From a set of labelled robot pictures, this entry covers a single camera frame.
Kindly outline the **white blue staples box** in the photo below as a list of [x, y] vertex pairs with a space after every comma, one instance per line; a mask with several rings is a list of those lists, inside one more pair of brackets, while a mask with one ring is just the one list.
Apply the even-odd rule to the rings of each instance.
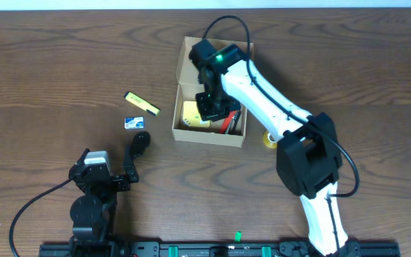
[[142, 116], [126, 117], [124, 119], [124, 128], [126, 130], [143, 129], [144, 126], [145, 126], [144, 117]]

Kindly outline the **red black stapler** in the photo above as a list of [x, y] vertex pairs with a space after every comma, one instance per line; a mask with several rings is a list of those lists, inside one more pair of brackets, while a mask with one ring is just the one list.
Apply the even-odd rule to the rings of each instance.
[[241, 111], [231, 111], [229, 116], [224, 120], [221, 128], [221, 134], [230, 134], [234, 133], [240, 119]]

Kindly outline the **yellow tape roll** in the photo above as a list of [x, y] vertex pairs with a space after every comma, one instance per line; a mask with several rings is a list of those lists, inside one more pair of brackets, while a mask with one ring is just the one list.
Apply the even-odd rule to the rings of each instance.
[[269, 131], [263, 134], [263, 143], [266, 147], [275, 149], [278, 147], [277, 141], [272, 137]]

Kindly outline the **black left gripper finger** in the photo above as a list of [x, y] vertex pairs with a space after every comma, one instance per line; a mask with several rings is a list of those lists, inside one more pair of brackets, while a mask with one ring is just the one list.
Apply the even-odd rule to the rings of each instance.
[[123, 156], [123, 170], [125, 171], [125, 177], [129, 183], [138, 183], [139, 175], [136, 167], [133, 163], [133, 157], [131, 155], [131, 147], [127, 145], [125, 147], [125, 154]]
[[85, 148], [79, 159], [76, 161], [75, 165], [76, 166], [83, 166], [85, 164], [85, 159], [87, 154], [90, 152], [88, 148]]

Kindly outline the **brown cardboard box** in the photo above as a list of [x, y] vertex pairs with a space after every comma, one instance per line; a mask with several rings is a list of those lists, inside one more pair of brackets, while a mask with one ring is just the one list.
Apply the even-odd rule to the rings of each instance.
[[245, 140], [248, 115], [248, 110], [244, 106], [241, 108], [241, 115], [235, 131], [228, 134], [220, 132], [223, 124], [222, 120], [211, 122], [208, 128], [187, 126], [183, 121], [183, 112], [186, 109], [184, 103], [186, 101], [194, 101], [196, 94], [204, 91], [204, 86], [198, 82], [198, 70], [189, 59], [192, 46], [200, 40], [199, 37], [190, 36], [186, 36], [183, 39], [176, 71], [178, 88], [171, 126], [174, 139], [177, 141], [208, 143], [240, 148]]

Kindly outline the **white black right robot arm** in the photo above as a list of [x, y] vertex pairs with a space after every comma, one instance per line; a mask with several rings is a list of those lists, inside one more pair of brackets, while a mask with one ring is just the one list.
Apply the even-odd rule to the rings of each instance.
[[189, 59], [205, 89], [196, 94], [202, 120], [226, 119], [246, 107], [277, 143], [276, 171], [300, 197], [310, 243], [323, 256], [339, 254], [348, 236], [335, 199], [343, 161], [331, 118], [313, 116], [284, 97], [235, 44], [217, 50], [203, 39], [193, 45]]

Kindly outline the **yellow sticky notes pad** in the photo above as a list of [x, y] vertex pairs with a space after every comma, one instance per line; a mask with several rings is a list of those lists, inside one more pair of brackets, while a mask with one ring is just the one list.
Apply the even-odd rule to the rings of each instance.
[[182, 121], [188, 127], [209, 128], [210, 121], [203, 121], [195, 101], [183, 102]]

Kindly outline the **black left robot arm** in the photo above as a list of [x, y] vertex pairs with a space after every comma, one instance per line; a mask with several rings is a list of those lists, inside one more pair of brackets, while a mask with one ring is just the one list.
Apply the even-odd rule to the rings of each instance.
[[83, 192], [71, 206], [73, 236], [82, 242], [104, 242], [113, 233], [117, 194], [129, 191], [139, 181], [134, 155], [126, 146], [123, 156], [123, 175], [110, 173], [107, 151], [86, 149], [71, 167], [68, 177]]

